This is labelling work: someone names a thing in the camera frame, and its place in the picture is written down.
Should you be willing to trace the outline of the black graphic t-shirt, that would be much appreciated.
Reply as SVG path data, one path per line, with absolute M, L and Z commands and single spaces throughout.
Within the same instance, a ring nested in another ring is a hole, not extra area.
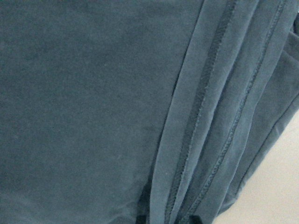
M 296 0 L 3 0 L 0 221 L 211 224 L 298 108 Z

